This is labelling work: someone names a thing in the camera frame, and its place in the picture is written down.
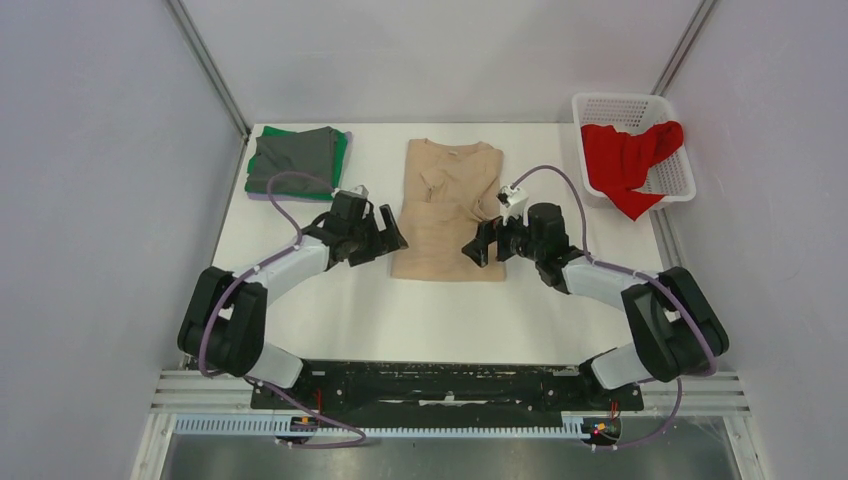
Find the beige t shirt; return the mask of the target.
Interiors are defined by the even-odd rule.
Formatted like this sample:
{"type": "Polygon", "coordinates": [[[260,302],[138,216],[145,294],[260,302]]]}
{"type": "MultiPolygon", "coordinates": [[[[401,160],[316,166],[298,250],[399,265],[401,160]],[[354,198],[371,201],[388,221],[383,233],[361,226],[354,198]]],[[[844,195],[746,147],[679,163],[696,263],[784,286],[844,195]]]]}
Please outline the beige t shirt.
{"type": "Polygon", "coordinates": [[[501,264],[477,267],[461,253],[479,222],[498,216],[504,153],[485,142],[408,142],[399,229],[409,247],[393,255],[391,276],[435,282],[503,282],[501,264]],[[458,157],[447,155],[455,150],[458,157]]]}

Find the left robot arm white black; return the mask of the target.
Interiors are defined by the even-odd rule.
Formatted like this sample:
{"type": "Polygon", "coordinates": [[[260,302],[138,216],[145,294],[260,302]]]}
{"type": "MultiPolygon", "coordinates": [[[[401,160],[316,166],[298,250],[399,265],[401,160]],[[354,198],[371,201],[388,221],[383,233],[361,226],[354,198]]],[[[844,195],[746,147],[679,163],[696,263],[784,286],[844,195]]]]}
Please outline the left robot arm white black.
{"type": "Polygon", "coordinates": [[[288,246],[241,272],[210,266],[194,287],[177,335],[180,351],[210,376],[226,373],[276,386],[290,407],[306,405],[314,381],[303,359],[265,339],[268,308],[302,282],[339,263],[369,263],[408,246],[389,205],[374,206],[367,191],[337,191],[330,208],[288,246]]]}

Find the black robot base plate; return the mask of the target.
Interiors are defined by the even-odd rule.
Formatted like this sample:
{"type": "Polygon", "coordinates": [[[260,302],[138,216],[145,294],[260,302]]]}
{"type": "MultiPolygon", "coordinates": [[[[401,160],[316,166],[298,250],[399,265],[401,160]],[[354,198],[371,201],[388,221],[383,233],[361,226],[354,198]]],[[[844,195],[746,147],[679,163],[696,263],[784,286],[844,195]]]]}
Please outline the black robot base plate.
{"type": "Polygon", "coordinates": [[[286,392],[360,429],[555,427],[564,412],[644,408],[638,386],[604,390],[575,365],[307,360],[286,392]]]}

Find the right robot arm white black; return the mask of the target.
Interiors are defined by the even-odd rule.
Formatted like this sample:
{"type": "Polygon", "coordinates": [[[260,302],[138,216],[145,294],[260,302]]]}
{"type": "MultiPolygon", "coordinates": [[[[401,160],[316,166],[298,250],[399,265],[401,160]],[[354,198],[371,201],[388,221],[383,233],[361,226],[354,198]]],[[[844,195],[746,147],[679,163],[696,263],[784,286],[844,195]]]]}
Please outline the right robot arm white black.
{"type": "Polygon", "coordinates": [[[624,313],[631,342],[579,367],[578,396],[591,408],[606,406],[631,384],[712,375],[729,348],[726,331],[688,270],[645,273],[593,258],[571,243],[554,204],[481,222],[461,251],[479,267],[513,257],[530,260],[546,286],[624,313]]]}

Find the red t shirt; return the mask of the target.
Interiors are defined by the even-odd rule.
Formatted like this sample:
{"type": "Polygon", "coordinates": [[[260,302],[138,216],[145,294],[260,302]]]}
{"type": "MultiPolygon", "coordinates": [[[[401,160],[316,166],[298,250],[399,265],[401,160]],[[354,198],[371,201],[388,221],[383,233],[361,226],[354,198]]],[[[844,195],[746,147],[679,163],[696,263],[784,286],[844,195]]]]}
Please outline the red t shirt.
{"type": "Polygon", "coordinates": [[[635,221],[663,199],[638,190],[652,167],[683,146],[684,131],[676,121],[656,124],[639,135],[588,124],[581,127],[581,139],[590,186],[635,221]]]}

